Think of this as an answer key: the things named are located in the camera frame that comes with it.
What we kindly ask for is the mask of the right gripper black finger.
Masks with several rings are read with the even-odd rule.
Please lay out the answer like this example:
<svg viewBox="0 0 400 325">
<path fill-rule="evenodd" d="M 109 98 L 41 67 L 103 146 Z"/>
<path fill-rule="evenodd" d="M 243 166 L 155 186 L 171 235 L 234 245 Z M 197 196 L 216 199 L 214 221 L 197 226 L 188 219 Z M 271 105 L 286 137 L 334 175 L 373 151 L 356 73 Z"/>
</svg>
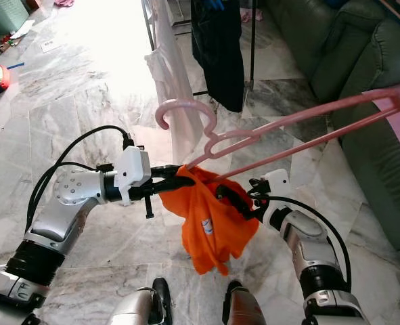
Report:
<svg viewBox="0 0 400 325">
<path fill-rule="evenodd" d="M 231 205 L 245 220 L 254 219 L 252 198 L 238 183 L 234 185 L 221 183 L 215 189 L 215 196 L 221 203 Z"/>
</svg>

